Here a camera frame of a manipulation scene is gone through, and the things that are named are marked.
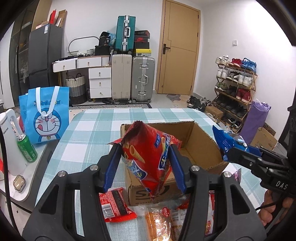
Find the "checkered tablecloth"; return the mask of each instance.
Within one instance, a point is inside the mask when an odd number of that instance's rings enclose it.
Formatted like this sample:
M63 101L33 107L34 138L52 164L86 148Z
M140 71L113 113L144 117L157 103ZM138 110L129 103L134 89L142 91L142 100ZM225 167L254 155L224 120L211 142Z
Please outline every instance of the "checkered tablecloth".
M193 109L90 109L77 114L57 145L42 179L37 201L60 170L68 173L80 172L86 167L96 164L99 158L109 153L111 145L107 143L120 138L120 126L134 121L145 123L195 121L214 139L212 126L215 123L204 113ZM235 172L239 165L228 165L228 170ZM253 205L263 201L264 189L259 179L249 170L242 170L241 186ZM124 163L120 161L113 188L125 187ZM83 235L80 209L80 192L75 192L75 218L77 233ZM112 241L115 240L147 240L145 218L123 223L107 223Z

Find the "human hand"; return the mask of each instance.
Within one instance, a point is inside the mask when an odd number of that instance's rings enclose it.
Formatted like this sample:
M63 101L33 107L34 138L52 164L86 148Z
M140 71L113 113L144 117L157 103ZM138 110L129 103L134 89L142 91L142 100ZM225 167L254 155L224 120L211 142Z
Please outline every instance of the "human hand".
M264 194L264 203L262 205L267 205L270 203L273 203L274 201L272 200L272 191L267 190ZM283 207L286 208L286 210L283 212L283 214L280 216L279 220L276 221L275 224L279 223L287 214L288 209L291 207L292 203L293 203L294 199L287 197L284 199L283 201ZM267 223L271 222L272 220L272 213L274 212L274 210L276 209L276 206L270 206L267 208L263 208L260 210L260 212L258 213L259 218L263 224L263 226L265 226Z

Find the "teal suitcase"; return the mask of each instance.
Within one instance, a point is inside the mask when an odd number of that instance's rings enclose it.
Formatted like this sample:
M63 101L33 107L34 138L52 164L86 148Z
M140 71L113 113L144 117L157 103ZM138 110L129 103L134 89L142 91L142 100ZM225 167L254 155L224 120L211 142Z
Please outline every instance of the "teal suitcase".
M118 16L114 51L132 54L135 26L136 17L128 15Z

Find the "metal screw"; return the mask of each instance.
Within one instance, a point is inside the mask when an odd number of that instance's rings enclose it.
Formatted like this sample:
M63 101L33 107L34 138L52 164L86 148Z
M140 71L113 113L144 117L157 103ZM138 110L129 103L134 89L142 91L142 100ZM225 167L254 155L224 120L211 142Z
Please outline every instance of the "metal screw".
M99 168L98 165L91 165L89 167L89 169L92 170L92 171L96 171L98 168Z
M200 167L197 166L197 165L194 165L191 167L191 170L194 171L194 172L198 172L200 170Z
M59 171L59 172L57 173L57 175L58 175L59 177L63 177L63 176L66 175L66 172L65 172L65 171Z
M232 176L232 174L231 174L230 172L224 172L223 175L224 175L225 177L231 177L231 176Z

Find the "white bag handle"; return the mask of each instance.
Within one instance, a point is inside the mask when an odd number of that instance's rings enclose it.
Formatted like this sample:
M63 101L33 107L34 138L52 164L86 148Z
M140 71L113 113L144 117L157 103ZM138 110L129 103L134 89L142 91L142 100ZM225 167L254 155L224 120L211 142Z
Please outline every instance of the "white bag handle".
M57 95L59 93L59 86L54 87L54 92L52 94L52 100L50 101L49 110L46 113L45 111L41 112L41 104L40 104L40 87L36 88L36 106L38 112L41 114L42 117L48 116L54 109L55 102L57 100Z

